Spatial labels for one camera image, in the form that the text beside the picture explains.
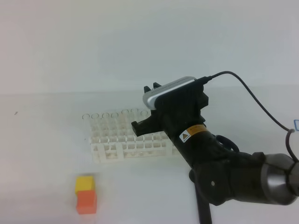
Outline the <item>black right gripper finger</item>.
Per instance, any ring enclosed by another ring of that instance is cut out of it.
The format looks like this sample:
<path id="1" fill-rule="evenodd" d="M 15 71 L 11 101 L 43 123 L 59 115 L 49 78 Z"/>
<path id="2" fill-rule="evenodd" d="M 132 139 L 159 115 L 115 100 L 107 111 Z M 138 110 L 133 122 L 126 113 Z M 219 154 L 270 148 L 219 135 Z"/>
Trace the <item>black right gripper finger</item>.
<path id="1" fill-rule="evenodd" d="M 145 86 L 143 89 L 144 89 L 144 93 L 147 93 L 147 92 L 151 91 L 151 88 L 148 87 L 148 86 Z"/>
<path id="2" fill-rule="evenodd" d="M 153 88 L 154 88 L 154 89 L 155 89 L 155 88 L 159 88 L 159 87 L 161 87 L 160 84 L 158 84 L 157 82 L 154 82 L 154 83 L 153 83 Z"/>

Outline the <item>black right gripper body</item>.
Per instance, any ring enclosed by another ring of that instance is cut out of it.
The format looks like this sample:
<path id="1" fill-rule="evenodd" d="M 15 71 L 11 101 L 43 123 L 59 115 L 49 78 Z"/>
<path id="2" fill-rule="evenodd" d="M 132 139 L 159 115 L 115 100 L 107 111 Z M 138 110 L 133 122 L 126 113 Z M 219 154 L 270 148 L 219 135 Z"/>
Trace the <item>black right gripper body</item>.
<path id="1" fill-rule="evenodd" d="M 188 84 L 155 101 L 151 115 L 140 122 L 132 122 L 136 136 L 165 132 L 177 149 L 187 149 L 188 141 L 207 132 L 200 111 L 208 105 L 203 84 Z"/>

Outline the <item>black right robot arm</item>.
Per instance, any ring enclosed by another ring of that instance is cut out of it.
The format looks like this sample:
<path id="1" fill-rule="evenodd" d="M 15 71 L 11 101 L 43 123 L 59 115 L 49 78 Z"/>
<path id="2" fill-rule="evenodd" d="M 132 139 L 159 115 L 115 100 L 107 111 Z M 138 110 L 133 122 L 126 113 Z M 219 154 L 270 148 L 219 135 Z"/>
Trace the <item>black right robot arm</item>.
<path id="1" fill-rule="evenodd" d="M 137 136 L 165 132 L 191 167 L 204 201 L 289 205 L 299 196 L 299 164 L 285 154 L 243 153 L 231 140 L 210 133 L 200 111 L 208 105 L 201 84 L 144 87 L 151 115 L 133 122 Z"/>

